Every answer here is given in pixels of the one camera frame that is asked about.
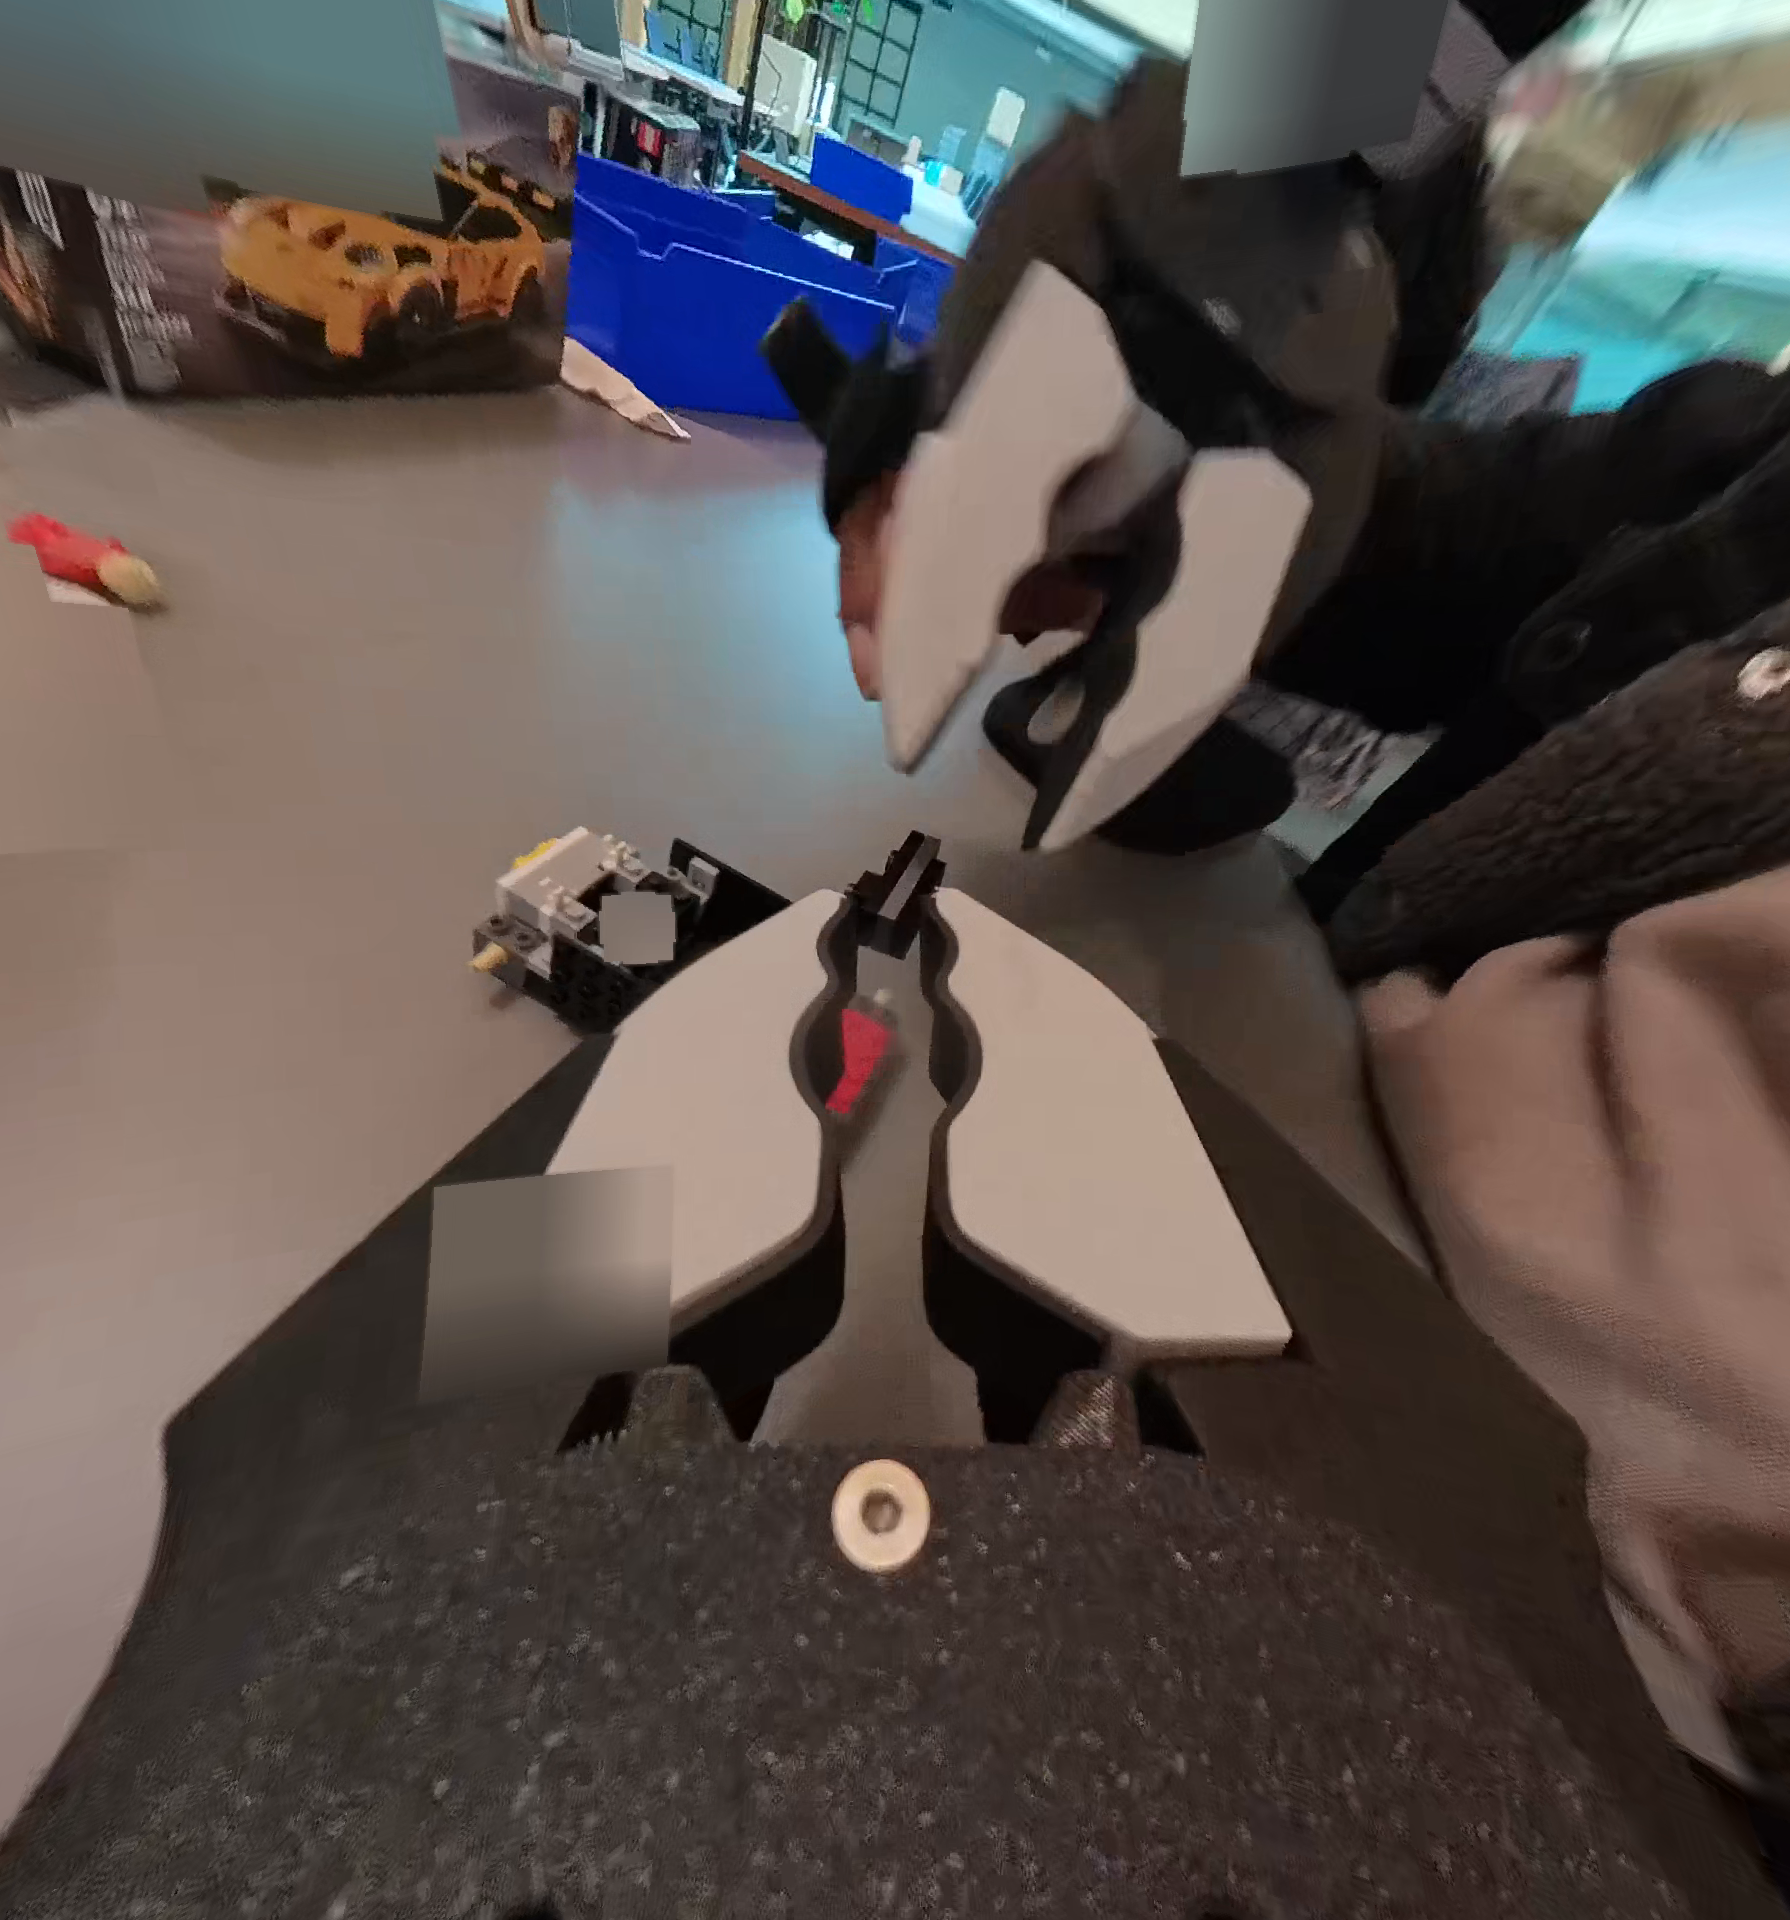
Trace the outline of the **black toy brick piece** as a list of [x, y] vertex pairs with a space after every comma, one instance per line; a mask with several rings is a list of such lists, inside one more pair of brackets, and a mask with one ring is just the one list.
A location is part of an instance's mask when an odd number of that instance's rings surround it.
[[855, 943], [889, 960], [908, 960], [943, 876], [943, 843], [911, 829], [879, 870], [863, 870], [850, 888]]

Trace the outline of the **toy car set box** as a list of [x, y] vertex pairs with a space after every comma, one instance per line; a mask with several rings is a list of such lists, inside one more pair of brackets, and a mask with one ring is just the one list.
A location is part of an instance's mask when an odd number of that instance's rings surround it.
[[443, 145], [435, 208], [228, 180], [202, 211], [0, 166], [0, 326], [122, 397], [524, 391], [558, 379], [571, 198]]

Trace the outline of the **toy brick car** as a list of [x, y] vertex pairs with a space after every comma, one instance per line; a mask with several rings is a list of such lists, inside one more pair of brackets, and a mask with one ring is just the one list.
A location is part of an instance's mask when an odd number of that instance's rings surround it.
[[[860, 1113], [883, 1063], [852, 1050], [850, 1017], [860, 1001], [867, 947], [850, 927], [850, 888], [839, 892], [845, 921], [835, 927], [835, 960], [852, 960], [852, 986], [835, 1018], [838, 1065], [813, 1065], [835, 1139]], [[669, 978], [790, 902], [685, 843], [669, 861], [649, 861], [616, 832], [573, 827], [496, 879], [494, 911], [473, 934], [473, 969], [571, 1024], [597, 1073], [604, 1043]]]

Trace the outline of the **white paper scrap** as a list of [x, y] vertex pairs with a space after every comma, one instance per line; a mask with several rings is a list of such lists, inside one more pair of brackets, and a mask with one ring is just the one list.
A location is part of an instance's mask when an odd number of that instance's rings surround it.
[[672, 445], [688, 445], [691, 433], [656, 400], [652, 400], [632, 376], [601, 359], [576, 336], [565, 336], [558, 379], [576, 397], [584, 397], [613, 417], [652, 433]]

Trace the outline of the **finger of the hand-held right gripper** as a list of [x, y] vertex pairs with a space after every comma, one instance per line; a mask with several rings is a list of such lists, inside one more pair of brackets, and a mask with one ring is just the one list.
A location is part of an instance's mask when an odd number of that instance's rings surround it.
[[976, 684], [1020, 578], [1118, 527], [1185, 461], [1102, 307], [1033, 265], [887, 516], [882, 709], [898, 773], [925, 763]]
[[1002, 684], [982, 713], [1030, 783], [1025, 851], [1092, 837], [1153, 783], [1252, 676], [1314, 498], [1271, 449], [1204, 449], [1137, 520], [1137, 548], [1082, 645]]

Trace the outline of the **person's dark fleece jacket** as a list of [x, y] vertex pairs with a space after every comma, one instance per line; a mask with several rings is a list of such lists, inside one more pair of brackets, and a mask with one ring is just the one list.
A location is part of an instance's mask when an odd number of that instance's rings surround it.
[[[1329, 941], [1358, 1001], [1393, 972], [1454, 986], [1506, 947], [1602, 943], [1647, 909], [1787, 864], [1790, 596], [1413, 827], [1342, 899]], [[1727, 1782], [1790, 1898], [1790, 1801]]]

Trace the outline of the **red toy brick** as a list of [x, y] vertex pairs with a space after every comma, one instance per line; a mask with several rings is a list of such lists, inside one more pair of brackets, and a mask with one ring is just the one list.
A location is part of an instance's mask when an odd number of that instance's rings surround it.
[[7, 523], [7, 536], [29, 546], [50, 580], [97, 588], [119, 597], [119, 580], [127, 578], [130, 554], [110, 536], [97, 536], [43, 514], [17, 514]]

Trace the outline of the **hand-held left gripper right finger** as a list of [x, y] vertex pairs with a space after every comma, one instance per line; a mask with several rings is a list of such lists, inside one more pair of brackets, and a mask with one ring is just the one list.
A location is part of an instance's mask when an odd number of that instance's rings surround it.
[[1065, 1380], [1277, 1361], [1293, 1323], [1123, 996], [969, 892], [922, 915], [931, 1008], [925, 1310], [1025, 1441]]

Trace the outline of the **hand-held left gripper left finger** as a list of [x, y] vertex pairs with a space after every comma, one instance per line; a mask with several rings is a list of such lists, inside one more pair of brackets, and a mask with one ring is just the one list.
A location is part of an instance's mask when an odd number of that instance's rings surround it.
[[839, 1148], [813, 1065], [835, 1068], [852, 960], [845, 899], [816, 888], [697, 959], [604, 1043], [553, 1174], [669, 1174], [669, 1361], [765, 1431], [775, 1383], [839, 1322]]

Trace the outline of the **person's pale sweatshirt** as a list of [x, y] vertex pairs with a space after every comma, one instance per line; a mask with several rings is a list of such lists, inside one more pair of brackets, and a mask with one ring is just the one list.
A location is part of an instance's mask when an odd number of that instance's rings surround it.
[[1790, 864], [1361, 1014], [1442, 1278], [1585, 1437], [1670, 1736], [1790, 1801]]

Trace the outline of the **black quilted pad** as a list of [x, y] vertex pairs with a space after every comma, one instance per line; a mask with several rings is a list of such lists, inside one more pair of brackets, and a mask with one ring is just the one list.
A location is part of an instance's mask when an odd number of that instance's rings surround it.
[[1396, 760], [1410, 760], [1439, 725], [1378, 725], [1267, 681], [1243, 684], [1130, 805], [1092, 827], [1118, 851], [1181, 856], [1274, 827], [1293, 805], [1322, 813], [1364, 795]]

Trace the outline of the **grey desk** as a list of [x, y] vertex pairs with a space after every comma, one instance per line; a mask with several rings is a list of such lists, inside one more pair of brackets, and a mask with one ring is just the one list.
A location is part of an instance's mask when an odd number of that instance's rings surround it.
[[[130, 609], [7, 536], [154, 567]], [[966, 713], [887, 766], [812, 445], [555, 395], [0, 433], [0, 1829], [143, 1588], [164, 1426], [566, 1050], [467, 934], [508, 856], [674, 832], [790, 896], [911, 827], [1419, 1251], [1284, 856], [1020, 854]]]

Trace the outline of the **person's right forearm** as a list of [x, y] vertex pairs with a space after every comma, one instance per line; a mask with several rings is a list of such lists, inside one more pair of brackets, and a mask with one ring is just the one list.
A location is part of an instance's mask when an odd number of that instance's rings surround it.
[[1364, 527], [1258, 667], [1383, 731], [1489, 693], [1579, 713], [1790, 596], [1790, 352], [1702, 359], [1618, 410], [1402, 416]]

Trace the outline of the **black cardboard box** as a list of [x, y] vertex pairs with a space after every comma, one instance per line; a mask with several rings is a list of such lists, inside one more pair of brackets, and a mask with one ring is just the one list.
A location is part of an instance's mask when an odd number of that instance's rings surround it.
[[597, 84], [588, 150], [680, 189], [716, 185], [716, 150], [703, 122], [678, 103], [637, 93], [624, 77]]

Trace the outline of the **person's right hand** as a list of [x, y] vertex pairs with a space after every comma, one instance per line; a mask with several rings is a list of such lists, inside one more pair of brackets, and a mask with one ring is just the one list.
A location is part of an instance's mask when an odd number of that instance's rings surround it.
[[883, 700], [883, 600], [892, 497], [874, 493], [838, 523], [838, 622], [855, 684], [867, 702]]

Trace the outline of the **blue plastic bin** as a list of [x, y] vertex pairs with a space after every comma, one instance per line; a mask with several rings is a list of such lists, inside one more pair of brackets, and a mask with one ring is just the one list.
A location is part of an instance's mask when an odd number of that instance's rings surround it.
[[713, 193], [607, 157], [573, 172], [566, 331], [672, 413], [789, 421], [765, 333], [812, 298], [850, 353], [937, 331], [953, 260], [879, 240], [873, 260], [774, 221], [771, 193]]

